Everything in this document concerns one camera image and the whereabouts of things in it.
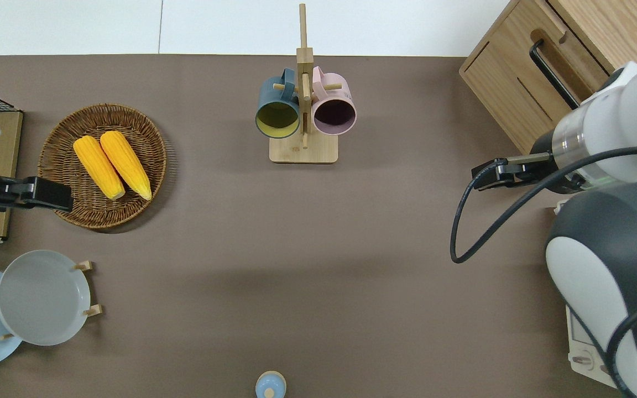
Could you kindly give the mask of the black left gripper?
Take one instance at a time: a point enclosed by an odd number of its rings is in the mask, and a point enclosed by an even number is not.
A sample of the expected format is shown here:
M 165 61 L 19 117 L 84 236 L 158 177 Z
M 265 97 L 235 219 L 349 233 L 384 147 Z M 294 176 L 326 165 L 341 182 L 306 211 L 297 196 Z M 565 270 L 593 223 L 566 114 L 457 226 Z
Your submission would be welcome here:
M 24 179 L 0 177 L 0 212 L 10 208 L 32 209 L 42 206 L 56 211 L 71 212 L 74 198 L 71 187 L 44 178 Z

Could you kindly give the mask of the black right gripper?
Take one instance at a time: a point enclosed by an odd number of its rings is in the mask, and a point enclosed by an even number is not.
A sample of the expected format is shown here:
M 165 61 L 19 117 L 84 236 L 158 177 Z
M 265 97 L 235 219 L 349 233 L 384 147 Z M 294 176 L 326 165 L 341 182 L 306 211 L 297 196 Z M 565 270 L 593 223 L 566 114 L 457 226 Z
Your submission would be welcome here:
M 509 184 L 509 188 L 520 188 L 538 184 L 558 171 L 552 153 L 535 153 L 521 156 L 497 158 L 494 170 L 483 174 L 473 185 L 473 189 L 485 191 Z

